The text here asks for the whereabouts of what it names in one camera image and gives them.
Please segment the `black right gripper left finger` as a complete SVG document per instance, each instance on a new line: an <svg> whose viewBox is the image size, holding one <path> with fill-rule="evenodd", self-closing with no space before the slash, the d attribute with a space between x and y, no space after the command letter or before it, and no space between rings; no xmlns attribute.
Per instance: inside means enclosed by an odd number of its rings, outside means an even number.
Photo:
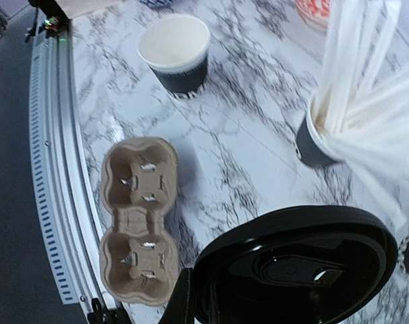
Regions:
<svg viewBox="0 0 409 324"><path fill-rule="evenodd" d="M193 323L195 312L195 283L193 268L183 269L173 291L172 323Z"/></svg>

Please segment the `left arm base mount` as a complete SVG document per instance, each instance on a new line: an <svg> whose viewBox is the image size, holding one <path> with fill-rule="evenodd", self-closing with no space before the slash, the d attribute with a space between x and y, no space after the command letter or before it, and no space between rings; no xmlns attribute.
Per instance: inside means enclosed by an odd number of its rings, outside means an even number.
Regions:
<svg viewBox="0 0 409 324"><path fill-rule="evenodd" d="M25 33L24 42L28 43L32 37L43 33L46 38L54 37L60 30L61 26L59 23L59 18L52 16L46 18L41 25L37 24L37 16L35 16L32 26L27 28Z"/></svg>

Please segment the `black plastic cup lid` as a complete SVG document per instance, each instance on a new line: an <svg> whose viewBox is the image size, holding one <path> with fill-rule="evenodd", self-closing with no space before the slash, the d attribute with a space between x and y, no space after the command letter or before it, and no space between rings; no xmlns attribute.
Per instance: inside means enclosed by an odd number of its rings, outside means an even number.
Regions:
<svg viewBox="0 0 409 324"><path fill-rule="evenodd" d="M305 205L225 232L194 265L201 323L340 323L370 302L398 245L365 210Z"/></svg>

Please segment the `black paper coffee cup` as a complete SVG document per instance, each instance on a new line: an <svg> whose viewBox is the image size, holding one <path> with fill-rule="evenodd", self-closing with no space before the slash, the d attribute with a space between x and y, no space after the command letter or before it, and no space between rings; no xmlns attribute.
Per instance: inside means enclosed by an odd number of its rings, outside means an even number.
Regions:
<svg viewBox="0 0 409 324"><path fill-rule="evenodd" d="M211 31L199 18L169 14L148 25L138 55L173 98L196 98L205 87Z"/></svg>

